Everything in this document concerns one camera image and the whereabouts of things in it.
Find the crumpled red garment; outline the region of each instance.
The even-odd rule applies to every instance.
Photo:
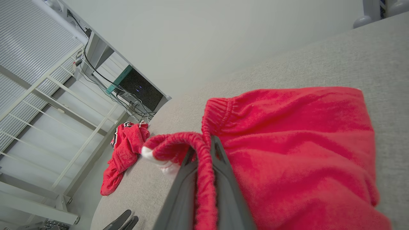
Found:
[[[362,91],[269,89],[212,98],[202,133],[150,138],[142,156],[170,176],[187,148],[196,150],[196,230],[217,229],[211,135],[221,140],[257,229],[391,229],[374,208],[375,139]]]
[[[145,122],[133,124],[125,122],[115,131],[111,145],[114,148],[108,168],[103,173],[101,195],[107,196],[115,191],[124,176],[125,170],[136,163],[142,145],[151,134]]]

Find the white metal frame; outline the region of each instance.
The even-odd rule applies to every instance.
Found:
[[[69,198],[69,197],[66,197],[66,196],[64,196],[64,195],[62,195],[62,194],[56,194],[55,192],[53,192],[53,190],[57,187],[57,185],[58,185],[58,184],[60,183],[60,181],[63,179],[63,177],[65,176],[65,174],[68,172],[68,170],[71,168],[71,166],[75,163],[75,161],[76,161],[77,158],[81,155],[81,153],[84,151],[84,149],[88,146],[88,144],[91,142],[91,140],[93,139],[93,137],[94,137],[94,136],[98,133],[98,131],[102,128],[102,126],[105,124],[105,122],[106,122],[107,120],[110,120],[110,121],[112,121],[112,122],[114,123],[114,125],[115,125],[116,122],[117,122],[117,120],[111,118],[111,115],[112,115],[112,113],[117,109],[118,103],[115,103],[115,104],[112,106],[112,108],[111,108],[111,110],[109,111],[109,113],[106,114],[106,115],[104,115],[104,114],[102,114],[101,112],[99,112],[93,105],[87,103],[87,101],[84,100],[82,97],[80,97],[77,93],[73,92],[71,89],[69,89],[68,87],[66,87],[65,85],[63,85],[62,83],[60,83],[59,81],[57,81],[56,79],[54,79],[53,77],[51,77],[51,74],[52,74],[55,70],[57,70],[58,68],[64,69],[64,70],[67,71],[70,75],[73,76],[73,74],[72,74],[70,71],[68,71],[67,69],[65,69],[64,67],[62,67],[62,65],[63,65],[68,59],[74,59],[74,58],[73,58],[73,55],[75,55],[76,53],[78,53],[78,51],[80,51],[81,49],[82,49],[82,45],[79,45],[76,49],[74,49],[73,51],[71,51],[70,53],[68,53],[64,58],[62,58],[61,60],[59,60],[50,70],[48,70],[41,78],[39,78],[37,81],[35,81],[30,88],[28,88],[20,97],[18,97],[18,98],[16,99],[16,101],[14,101],[14,103],[13,103],[11,106],[9,106],[9,108],[7,108],[7,109],[0,115],[0,121],[3,120],[3,119],[4,119],[5,117],[7,117],[7,116],[11,116],[11,117],[13,117],[14,119],[18,119],[18,120],[20,120],[21,122],[23,122],[23,123],[29,125],[29,126],[32,127],[32,128],[35,128],[35,129],[40,130],[40,131],[42,131],[42,132],[46,132],[46,131],[43,131],[43,130],[41,130],[41,129],[39,129],[39,128],[37,128],[37,127],[35,127],[35,126],[29,124],[28,122],[25,122],[25,121],[19,119],[19,118],[16,117],[15,115],[11,114],[11,112],[12,112],[12,110],[13,110],[19,103],[22,102],[22,103],[26,103],[26,104],[30,105],[31,107],[37,109],[39,112],[43,113],[44,115],[51,117],[50,115],[44,113],[43,111],[41,111],[40,109],[34,107],[33,105],[31,105],[30,103],[28,103],[28,102],[25,100],[25,98],[26,98],[28,95],[30,95],[34,90],[37,90],[37,91],[39,91],[40,93],[42,93],[42,94],[44,94],[45,96],[47,96],[49,99],[54,100],[53,98],[51,98],[50,96],[48,96],[47,94],[41,92],[41,91],[38,89],[38,86],[40,86],[44,81],[46,81],[46,80],[48,79],[48,80],[50,80],[51,82],[53,82],[54,84],[58,85],[60,88],[62,88],[62,89],[63,89],[64,91],[66,91],[67,93],[71,94],[72,96],[74,96],[75,98],[77,98],[78,100],[80,100],[82,103],[84,103],[85,105],[87,105],[90,109],[96,111],[97,113],[99,113],[100,115],[102,115],[102,116],[104,117],[99,124],[94,124],[94,123],[92,123],[92,122],[90,122],[90,121],[87,121],[85,118],[83,118],[82,116],[78,115],[77,113],[75,113],[74,111],[72,111],[71,109],[69,109],[68,107],[66,107],[65,105],[63,105],[62,103],[60,103],[60,102],[54,100],[54,102],[58,103],[58,104],[59,104],[60,106],[62,106],[65,110],[68,110],[68,111],[74,113],[74,114],[77,115],[79,118],[81,118],[81,119],[83,119],[84,121],[86,121],[86,122],[92,124],[92,125],[95,127],[94,131],[91,133],[90,136],[87,136],[86,141],[84,142],[84,144],[81,146],[81,148],[77,151],[77,153],[74,155],[74,157],[73,157],[71,160],[64,159],[63,157],[61,157],[61,156],[59,156],[59,155],[57,155],[57,154],[54,154],[54,153],[52,153],[52,152],[50,152],[50,151],[47,151],[47,150],[44,150],[44,149],[42,149],[42,148],[40,148],[40,147],[37,147],[37,146],[35,146],[34,144],[24,142],[24,141],[22,141],[22,140],[20,140],[20,139],[18,139],[18,138],[16,138],[16,137],[14,137],[14,136],[11,136],[11,135],[9,135],[9,134],[3,132],[3,131],[0,131],[1,133],[5,134],[5,135],[7,135],[7,136],[10,136],[10,137],[12,137],[13,139],[15,139],[15,140],[17,140],[17,141],[20,141],[20,142],[22,142],[22,143],[24,143],[24,144],[30,145],[30,146],[33,147],[33,148],[37,148],[37,149],[41,150],[42,152],[44,152],[45,154],[47,154],[47,155],[49,155],[49,156],[51,156],[51,157],[54,157],[54,158],[57,158],[57,159],[59,159],[59,160],[62,160],[62,161],[67,162],[67,166],[65,167],[65,169],[62,171],[62,173],[58,174],[58,173],[56,173],[56,172],[54,172],[54,171],[51,171],[51,170],[49,170],[49,169],[46,169],[46,168],[41,167],[41,166],[39,166],[39,165],[36,165],[36,164],[34,164],[34,163],[30,162],[30,161],[27,161],[27,160],[25,160],[25,159],[22,159],[22,158],[19,158],[19,157],[16,157],[16,156],[11,156],[11,155],[9,155],[9,154],[0,152],[1,155],[4,155],[5,157],[9,157],[9,158],[11,158],[11,159],[13,159],[13,160],[16,160],[16,161],[18,161],[18,162],[20,162],[20,163],[22,163],[22,164],[29,165],[29,166],[31,166],[31,167],[35,167],[35,168],[37,168],[37,169],[39,169],[39,170],[42,170],[42,171],[44,171],[44,172],[47,172],[47,173],[52,173],[52,174],[58,175],[58,178],[55,180],[55,182],[53,183],[53,185],[52,185],[49,189],[40,188],[40,187],[37,187],[37,186],[35,186],[35,185],[31,185],[31,184],[29,184],[29,183],[27,183],[27,182],[18,180],[18,179],[16,179],[16,178],[11,179],[10,176],[5,175],[5,176],[7,176],[7,178],[8,178],[8,180],[7,180],[7,181],[9,182],[8,184],[10,184],[10,185],[12,185],[12,186],[15,186],[15,187],[18,187],[18,188],[21,188],[21,189],[24,189],[24,190],[27,190],[27,191],[29,191],[29,192],[32,192],[32,193],[41,195],[41,196],[44,197],[44,199],[42,200],[41,203],[37,203],[37,202],[30,201],[30,200],[27,200],[27,199],[19,198],[19,197],[10,195],[10,194],[6,194],[6,193],[4,193],[4,192],[0,192],[0,203],[1,203],[3,206],[11,207],[11,208],[14,208],[14,209],[17,209],[17,210],[21,210],[21,211],[24,211],[24,212],[28,212],[28,213],[33,214],[33,215],[31,216],[31,218],[28,220],[28,222],[30,222],[30,221],[33,219],[34,215],[39,215],[39,216],[46,217],[46,218],[49,218],[49,219],[53,219],[53,220],[56,220],[56,221],[64,222],[64,223],[67,223],[67,224],[76,224],[76,223],[78,222],[78,220],[79,220],[79,216],[78,216],[78,215],[67,212],[67,208],[66,208],[65,204],[67,203],[67,200],[70,200],[70,198]],[[105,97],[107,97],[106,95],[101,95],[101,94],[99,94],[99,93],[97,93],[97,95],[100,96],[100,97],[102,97],[102,98],[104,98],[104,99],[106,99]],[[67,127],[67,125],[63,124],[62,122],[58,121],[57,119],[55,119],[55,118],[53,118],[53,117],[51,117],[51,118],[54,119],[54,120],[56,120],[57,122],[59,122],[61,125]],[[51,199],[54,199],[54,200],[56,201],[56,204],[55,204],[56,207],[55,207],[55,208],[54,208],[54,207],[50,207],[50,206],[44,205],[44,203],[45,203],[45,201],[46,201],[47,198],[51,198]]]

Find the beige fabric surface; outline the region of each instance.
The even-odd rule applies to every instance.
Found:
[[[200,132],[206,101],[259,88],[360,88],[376,132],[378,209],[394,229],[409,226],[409,13],[351,30],[252,68],[215,78],[166,103],[150,123],[152,135]],[[102,230],[125,209],[141,217],[134,229],[151,229],[171,182],[141,160],[118,189],[103,197],[91,230]]]

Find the desk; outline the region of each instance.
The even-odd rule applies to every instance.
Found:
[[[364,15],[356,0],[62,2],[171,97],[351,30]]]

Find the white metal railing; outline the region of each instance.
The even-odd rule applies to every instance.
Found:
[[[13,136],[13,135],[10,135],[10,134],[8,134],[8,133],[6,133],[6,132],[0,130],[0,133],[1,133],[1,134],[6,135],[6,136],[8,136],[8,137],[10,137],[10,138],[13,138],[15,141],[18,141],[18,142],[21,142],[21,143],[23,143],[23,144],[25,144],[25,145],[28,145],[28,146],[30,146],[30,147],[33,148],[33,149],[37,149],[37,150],[39,150],[40,152],[42,152],[42,153],[44,153],[44,154],[46,154],[46,155],[48,155],[48,156],[50,156],[50,157],[53,157],[53,158],[55,158],[55,159],[57,159],[57,160],[59,160],[59,161],[61,161],[61,162],[65,162],[65,163],[66,163],[66,166],[65,166],[64,170],[63,170],[61,173],[59,173],[59,172],[54,172],[54,171],[52,171],[52,170],[49,170],[49,169],[47,169],[46,167],[37,165],[36,163],[30,162],[30,161],[28,161],[28,160],[26,160],[26,159],[24,159],[24,158],[21,158],[21,157],[18,157],[18,156],[14,156],[14,155],[9,155],[9,154],[4,153],[4,152],[0,152],[1,155],[5,156],[5,157],[8,157],[8,158],[10,158],[10,159],[13,159],[13,160],[15,160],[15,161],[17,161],[17,162],[19,162],[19,163],[21,163],[21,164],[28,165],[28,166],[34,167],[34,168],[36,168],[36,169],[39,169],[39,170],[41,170],[41,171],[43,171],[43,172],[51,173],[51,174],[53,174],[53,175],[56,175],[56,176],[57,176],[57,179],[54,181],[54,183],[52,184],[52,186],[51,186],[50,188],[47,188],[47,189],[50,190],[50,191],[54,191],[54,189],[58,186],[58,184],[61,182],[61,180],[63,179],[63,177],[64,177],[64,176],[66,175],[66,173],[68,172],[68,170],[72,167],[72,165],[75,163],[75,161],[78,159],[78,157],[82,154],[82,152],[85,150],[85,148],[89,145],[89,143],[91,142],[91,140],[93,139],[93,137],[101,130],[101,128],[102,128],[102,126],[105,124],[105,122],[106,122],[106,121],[111,121],[111,122],[113,122],[114,125],[115,125],[116,122],[117,122],[117,120],[116,120],[115,118],[112,118],[111,116],[112,116],[112,113],[117,109],[118,103],[115,103],[115,104],[113,104],[113,105],[112,105],[112,102],[109,103],[109,105],[111,105],[112,107],[110,108],[110,111],[109,111],[107,114],[104,114],[103,112],[99,111],[94,105],[88,103],[87,100],[83,99],[80,95],[78,95],[77,93],[75,93],[74,91],[72,91],[71,89],[69,89],[68,87],[66,87],[65,85],[63,85],[62,83],[60,83],[59,81],[57,81],[56,79],[54,79],[54,78],[51,76],[52,73],[53,73],[54,71],[56,71],[57,69],[59,69],[59,68],[62,68],[64,71],[68,72],[71,76],[73,76],[73,73],[71,73],[69,70],[67,70],[66,68],[64,68],[62,65],[63,65],[63,63],[65,63],[65,62],[66,62],[67,60],[69,60],[69,59],[75,60],[75,58],[74,58],[73,56],[74,56],[75,54],[77,54],[77,53],[78,53],[79,51],[81,51],[81,50],[82,50],[82,45],[79,45],[76,49],[72,50],[72,51],[71,51],[70,53],[68,53],[64,58],[62,58],[61,60],[59,60],[50,70],[48,70],[42,77],[40,77],[37,81],[35,81],[30,88],[28,88],[22,95],[20,95],[20,97],[18,97],[18,98],[12,103],[12,105],[9,106],[9,107],[0,115],[0,121],[2,121],[2,120],[3,120],[4,118],[6,118],[7,116],[10,116],[10,117],[12,117],[13,119],[18,120],[18,121],[24,123],[25,125],[28,125],[28,126],[31,127],[31,128],[34,128],[34,129],[36,129],[36,130],[38,130],[38,131],[40,131],[40,132],[42,132],[42,133],[46,133],[47,135],[51,135],[51,134],[48,133],[47,131],[42,130],[42,129],[38,128],[38,127],[35,127],[34,125],[30,124],[29,122],[24,121],[24,120],[20,119],[19,117],[17,117],[16,115],[12,114],[12,111],[13,111],[13,109],[14,109],[15,107],[17,107],[20,103],[25,103],[25,104],[29,105],[30,107],[36,109],[39,113],[42,113],[43,115],[45,115],[45,116],[47,116],[47,117],[53,119],[54,121],[58,122],[60,125],[66,127],[67,129],[69,129],[69,130],[71,130],[71,131],[73,131],[73,132],[75,132],[75,133],[77,133],[77,134],[79,134],[79,135],[82,135],[83,137],[86,138],[85,142],[82,144],[82,146],[81,146],[81,147],[79,148],[79,150],[76,152],[76,154],[72,157],[72,159],[69,160],[69,159],[66,159],[66,158],[64,158],[64,157],[62,157],[62,156],[56,154],[56,153],[53,153],[52,151],[43,149],[43,148],[41,148],[41,147],[39,147],[39,146],[36,146],[36,145],[33,144],[33,143],[29,143],[29,142],[27,142],[27,141],[21,140],[21,139],[15,137],[15,136]],[[95,124],[94,122],[88,121],[87,119],[83,118],[81,115],[79,115],[78,113],[76,113],[76,112],[73,111],[72,109],[68,108],[68,107],[67,107],[66,105],[64,105],[63,103],[58,102],[57,100],[55,100],[55,99],[52,98],[51,96],[49,96],[49,95],[47,95],[46,93],[44,93],[44,92],[42,92],[41,90],[39,90],[38,87],[39,87],[44,81],[46,81],[46,80],[49,80],[49,81],[53,82],[53,83],[56,84],[58,87],[60,87],[61,89],[63,89],[65,92],[67,92],[67,93],[71,94],[72,96],[74,96],[75,98],[77,98],[79,101],[81,101],[82,103],[84,103],[85,105],[87,105],[87,106],[90,108],[90,110],[93,110],[93,111],[97,112],[98,114],[102,115],[102,116],[103,116],[102,121],[101,121],[100,123],[98,123],[98,124]],[[36,90],[37,92],[41,93],[42,95],[44,95],[45,97],[47,97],[48,99],[53,100],[53,103],[58,104],[58,105],[61,106],[61,108],[63,108],[64,110],[70,111],[71,113],[75,114],[77,117],[79,117],[80,119],[82,119],[84,122],[87,122],[87,123],[91,124],[92,126],[94,126],[95,129],[93,130],[93,132],[91,133],[91,135],[86,136],[85,134],[76,131],[76,130],[73,129],[72,127],[69,127],[68,125],[64,124],[63,122],[59,121],[58,119],[52,117],[51,115],[49,115],[49,114],[43,112],[43,111],[40,110],[39,108],[37,108],[37,107],[31,105],[29,102],[27,102],[27,101],[25,100],[26,97],[29,96],[31,93],[33,93],[33,91],[35,91],[35,90]],[[107,102],[110,102],[109,99],[107,99],[107,96],[106,96],[106,95],[103,95],[103,94],[101,94],[101,93],[97,93],[97,92],[95,92],[94,90],[93,90],[93,92],[94,92],[97,96],[99,96],[99,97],[103,98],[104,100],[106,100]],[[2,193],[0,193],[0,200],[1,200],[1,198],[3,198],[3,199],[5,199],[5,198],[11,199],[11,198],[8,197],[8,196],[9,196],[9,195],[7,195],[7,194],[2,194]],[[46,199],[47,199],[47,198],[44,197],[44,199],[42,200],[41,204],[38,204],[39,206],[38,206],[37,208],[38,208],[39,210],[43,210],[43,209],[45,208],[43,204],[45,203]],[[24,206],[24,205],[29,205],[29,206],[30,206],[30,205],[33,205],[32,202],[30,203],[30,202],[28,202],[28,201],[20,200],[20,201],[17,202],[17,203],[19,203],[20,206],[15,206],[14,208],[16,208],[16,209],[18,209],[18,210],[22,210],[22,211],[28,212],[28,210],[35,210],[35,209],[36,209],[36,208],[27,209],[27,208]],[[55,213],[58,213],[57,216],[59,216],[59,215],[63,215],[63,216],[64,216],[64,213],[66,213],[67,215],[65,216],[65,219],[64,219],[64,220],[68,220],[68,219],[71,220],[71,219],[73,219],[73,216],[72,216],[73,214],[70,214],[70,213],[66,212],[66,210],[62,210],[62,211],[63,211],[63,212],[61,212],[61,210],[56,210],[56,212],[52,212],[52,210],[51,210],[49,213],[52,212],[53,215],[54,215]]]

